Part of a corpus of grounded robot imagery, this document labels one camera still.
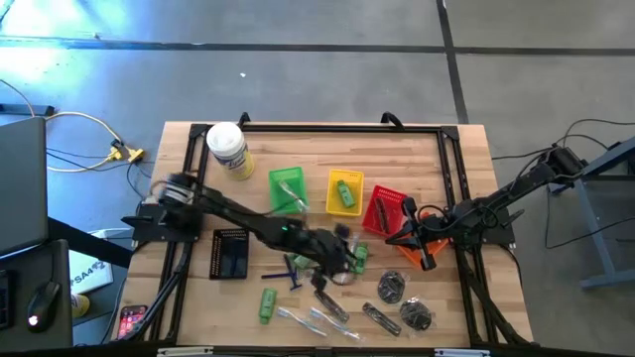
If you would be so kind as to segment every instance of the yellow basket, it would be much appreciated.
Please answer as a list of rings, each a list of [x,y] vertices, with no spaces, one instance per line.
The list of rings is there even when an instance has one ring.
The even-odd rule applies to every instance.
[[[353,195],[355,204],[352,207],[344,207],[337,190],[339,180],[346,182]],[[364,173],[350,172],[346,170],[331,170],[328,173],[328,191],[326,192],[326,212],[335,215],[358,216],[361,215],[362,198],[364,196]]]

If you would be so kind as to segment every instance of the concrete floor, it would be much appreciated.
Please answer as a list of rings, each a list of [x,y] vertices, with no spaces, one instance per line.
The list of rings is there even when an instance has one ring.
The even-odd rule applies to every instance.
[[[633,48],[635,3],[624,0],[446,0],[454,44],[465,47]],[[173,43],[442,46],[435,0],[17,0],[3,36]],[[574,120],[632,121],[635,57],[457,56],[470,123],[485,124],[492,156],[543,148]],[[156,154],[167,120],[376,122],[390,110],[405,122],[457,123],[445,55],[294,52],[179,52],[0,48],[0,77],[34,103],[104,118],[123,139]],[[19,102],[0,89],[0,102]],[[0,118],[6,122],[14,118]],[[605,144],[632,127],[576,129]],[[80,119],[48,128],[52,148],[102,155],[107,133]],[[571,147],[592,160],[601,148]],[[525,162],[496,162],[506,182]],[[49,173],[50,216],[83,230],[123,227],[137,196],[125,169]],[[139,188],[148,182],[134,173]],[[635,285],[583,292],[600,273],[590,240],[543,248],[545,195],[518,202],[514,223],[525,299],[537,342],[635,354]],[[573,192],[553,199],[551,243],[586,232]],[[614,248],[634,268],[635,244]],[[95,343],[107,316],[75,329]]]

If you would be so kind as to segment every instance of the phone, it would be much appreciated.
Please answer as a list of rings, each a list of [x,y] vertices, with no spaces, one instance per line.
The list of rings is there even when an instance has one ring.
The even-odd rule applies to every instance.
[[[126,333],[132,331],[132,326],[143,317],[148,309],[145,305],[128,305],[121,308],[121,314],[119,315],[119,332],[117,332],[117,338],[121,338]]]

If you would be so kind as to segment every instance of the wooden table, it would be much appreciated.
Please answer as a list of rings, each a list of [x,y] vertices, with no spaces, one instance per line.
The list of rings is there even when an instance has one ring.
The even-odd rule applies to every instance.
[[[153,181],[177,173],[183,160],[190,131],[190,122],[166,123]],[[472,197],[486,195],[497,189],[490,160],[485,130],[482,125],[458,126],[460,142]],[[404,192],[418,204],[444,206],[445,192],[437,140],[426,134],[369,133],[246,133],[246,140],[255,159],[253,175],[244,181],[228,179],[218,163],[210,157],[205,184],[219,189],[227,197],[256,211],[270,209],[268,172],[299,166],[303,168],[308,188],[311,214],[310,227],[332,228],[335,222],[361,231],[359,217],[341,217],[325,213],[326,184],[330,169],[361,171],[365,174],[364,212],[375,184]],[[447,145],[448,155],[451,147]],[[455,173],[453,160],[452,172]],[[210,281],[209,257],[213,229],[230,228],[231,224],[215,216],[206,216],[201,239],[194,245],[190,274],[183,307],[178,342],[180,345],[251,345],[251,346],[359,346],[339,333],[320,337],[297,322],[274,315],[268,325],[258,319],[260,297],[264,288],[278,290],[276,306],[288,307],[308,315],[311,306],[322,310],[313,296],[309,281],[290,292],[288,279],[262,281],[262,274],[285,272],[282,253],[265,247],[256,239],[250,242],[249,272],[244,281]],[[337,287],[329,284],[326,292],[350,313],[347,323],[364,338],[367,347],[434,347],[468,346],[465,316],[461,300],[454,253],[445,248],[437,256],[438,267],[423,272],[414,267],[397,249],[384,244],[381,237],[362,234],[368,242],[370,256],[366,272],[354,285]],[[149,305],[157,293],[166,244],[152,243],[135,254],[128,271],[128,280],[121,306]],[[483,258],[493,300],[518,332],[531,340],[518,272],[511,258],[499,247],[483,248]],[[407,274],[405,298],[418,296],[434,312],[434,325],[417,337],[404,333],[393,337],[361,312],[370,301],[387,315],[401,322],[399,305],[383,303],[377,296],[377,283],[387,269]],[[484,336],[482,309],[474,297],[479,331]],[[172,297],[166,304],[164,332],[169,325]]]

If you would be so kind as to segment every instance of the computer mouse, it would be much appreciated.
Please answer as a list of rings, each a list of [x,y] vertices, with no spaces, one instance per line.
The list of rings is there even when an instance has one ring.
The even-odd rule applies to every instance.
[[[33,293],[27,307],[27,327],[34,333],[44,332],[51,326],[56,315],[56,299],[60,284],[46,282]]]

